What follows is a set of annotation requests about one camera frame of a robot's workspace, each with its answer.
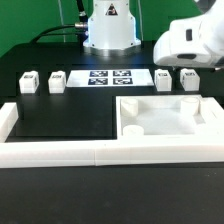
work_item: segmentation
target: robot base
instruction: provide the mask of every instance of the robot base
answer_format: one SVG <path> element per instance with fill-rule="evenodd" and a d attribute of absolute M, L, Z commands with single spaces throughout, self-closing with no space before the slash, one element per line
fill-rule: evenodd
<path fill-rule="evenodd" d="M 93 47 L 84 47 L 84 52 L 88 54 L 94 54 L 98 56 L 110 57 L 110 56 L 125 56 L 135 54 L 141 51 L 141 44 L 135 45 L 125 49 L 98 49 Z"/>

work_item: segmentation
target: white block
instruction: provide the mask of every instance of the white block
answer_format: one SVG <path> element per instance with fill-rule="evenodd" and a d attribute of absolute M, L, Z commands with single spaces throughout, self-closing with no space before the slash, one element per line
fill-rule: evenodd
<path fill-rule="evenodd" d="M 222 122 L 198 124 L 195 128 L 197 135 L 223 135 L 224 124 Z"/>
<path fill-rule="evenodd" d="M 180 112 L 183 115 L 193 116 L 198 114 L 199 99 L 197 97 L 184 97 L 181 100 Z"/>
<path fill-rule="evenodd" d="M 64 93 L 66 86 L 66 75 L 63 71 L 52 72 L 51 77 L 48 80 L 49 92 Z"/>
<path fill-rule="evenodd" d="M 155 70 L 154 82 L 158 91 L 171 91 L 172 78 L 168 70 Z"/>
<path fill-rule="evenodd" d="M 130 164 L 130 148 L 114 147 L 95 150 L 96 166 Z"/>
<path fill-rule="evenodd" d="M 194 69 L 182 69 L 180 72 L 180 82 L 185 91 L 198 91 L 200 77 Z"/>
<path fill-rule="evenodd" d="M 134 98 L 121 99 L 121 115 L 135 117 L 138 115 L 138 100 Z"/>
<path fill-rule="evenodd" d="M 16 103 L 5 103 L 0 110 L 0 142 L 5 142 L 17 119 Z"/>
<path fill-rule="evenodd" d="M 140 125 L 127 125 L 123 128 L 123 136 L 142 136 L 144 135 L 144 128 Z"/>
<path fill-rule="evenodd" d="M 206 123 L 216 121 L 217 117 L 215 116 L 214 112 L 212 111 L 212 107 L 209 104 L 207 99 L 203 99 L 200 102 L 200 114 L 205 120 Z"/>
<path fill-rule="evenodd" d="M 39 75 L 36 71 L 25 72 L 19 80 L 20 92 L 35 93 L 39 86 Z"/>

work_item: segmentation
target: black cable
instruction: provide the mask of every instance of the black cable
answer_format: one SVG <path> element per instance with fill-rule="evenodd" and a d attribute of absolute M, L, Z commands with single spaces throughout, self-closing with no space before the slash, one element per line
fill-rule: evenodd
<path fill-rule="evenodd" d="M 42 36 L 44 36 L 45 34 L 47 33 L 50 33 L 52 31 L 55 31 L 55 30 L 62 30 L 62 29 L 67 29 L 67 28 L 74 28 L 75 25 L 74 24 L 69 24 L 69 25 L 63 25 L 63 26 L 56 26 L 56 27 L 52 27 L 50 29 L 47 29 L 43 32 L 41 32 L 38 36 L 34 37 L 30 43 L 36 43 Z"/>
<path fill-rule="evenodd" d="M 82 0 L 76 0 L 76 3 L 77 3 L 78 10 L 79 10 L 80 22 L 84 22 L 84 23 L 88 22 L 88 16 L 86 15 Z"/>
<path fill-rule="evenodd" d="M 47 34 L 43 34 L 41 37 L 45 37 L 45 36 L 61 36 L 61 35 L 81 35 L 81 34 L 85 34 L 85 32 L 72 32 L 72 33 L 47 33 Z"/>

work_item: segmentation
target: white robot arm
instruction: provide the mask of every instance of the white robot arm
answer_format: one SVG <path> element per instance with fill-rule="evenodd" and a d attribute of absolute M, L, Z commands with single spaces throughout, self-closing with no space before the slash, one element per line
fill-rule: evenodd
<path fill-rule="evenodd" d="M 102 56 L 127 55 L 141 49 L 129 0 L 94 0 L 84 51 Z"/>
<path fill-rule="evenodd" d="M 154 47 L 164 66 L 224 67 L 224 0 L 194 0 L 205 14 L 171 22 Z"/>

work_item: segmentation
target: green background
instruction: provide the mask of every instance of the green background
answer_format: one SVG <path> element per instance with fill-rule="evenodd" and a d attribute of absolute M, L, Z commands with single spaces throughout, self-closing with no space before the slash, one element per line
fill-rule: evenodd
<path fill-rule="evenodd" d="M 93 0 L 83 0 L 88 16 Z M 64 23 L 78 22 L 75 0 L 61 0 Z M 174 19 L 200 14 L 193 0 L 141 0 L 144 40 L 157 40 L 169 29 Z M 130 10 L 136 17 L 139 36 L 138 3 L 130 0 Z M 61 25 L 58 0 L 0 0 L 0 56 L 19 43 L 29 42 L 45 29 Z M 41 41 L 63 41 L 62 37 L 44 37 Z M 66 37 L 76 41 L 76 37 Z"/>

